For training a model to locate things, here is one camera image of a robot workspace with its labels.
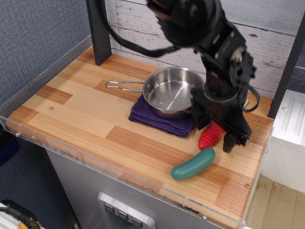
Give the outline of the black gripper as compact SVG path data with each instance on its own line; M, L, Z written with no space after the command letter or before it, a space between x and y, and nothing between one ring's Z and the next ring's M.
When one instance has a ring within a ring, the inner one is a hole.
M191 108L194 126L201 130L211 123L211 121L220 121L247 101L247 91L231 94L228 97L218 97L207 89L191 89ZM227 133L224 136L223 151L230 153L232 149L239 144L239 135Z

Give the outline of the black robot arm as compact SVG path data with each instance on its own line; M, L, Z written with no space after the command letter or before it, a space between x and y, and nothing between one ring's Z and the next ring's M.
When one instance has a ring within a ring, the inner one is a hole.
M247 145L252 130L244 118L248 92L255 93L254 60L246 41L230 23L218 0L150 0L166 39L178 48L192 48L206 69L204 86L191 90L192 116L202 129L208 119L226 131L223 150Z

